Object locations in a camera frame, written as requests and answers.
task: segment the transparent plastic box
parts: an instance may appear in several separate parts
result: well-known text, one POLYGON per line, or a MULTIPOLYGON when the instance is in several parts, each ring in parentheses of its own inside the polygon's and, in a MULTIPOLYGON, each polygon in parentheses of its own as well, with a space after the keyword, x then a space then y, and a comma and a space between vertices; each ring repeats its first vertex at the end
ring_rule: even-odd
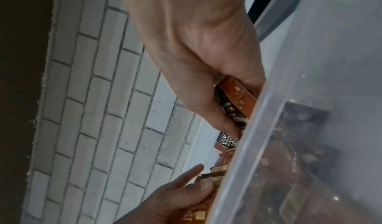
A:
POLYGON ((382 223, 382 0, 300 0, 207 223, 382 223))

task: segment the skin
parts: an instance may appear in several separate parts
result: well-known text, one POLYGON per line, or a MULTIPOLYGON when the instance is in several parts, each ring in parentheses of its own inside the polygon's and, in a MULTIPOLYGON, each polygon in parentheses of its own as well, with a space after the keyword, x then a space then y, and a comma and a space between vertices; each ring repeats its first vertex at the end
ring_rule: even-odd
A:
POLYGON ((254 92, 265 82, 257 35, 244 0, 124 0, 138 34, 173 91, 214 128, 237 138, 213 101, 222 75, 254 92))
POLYGON ((204 200, 213 190, 212 179, 187 184, 204 166, 198 164, 173 182, 159 187, 137 208, 114 224, 166 224, 172 223, 179 209, 193 206, 204 200))

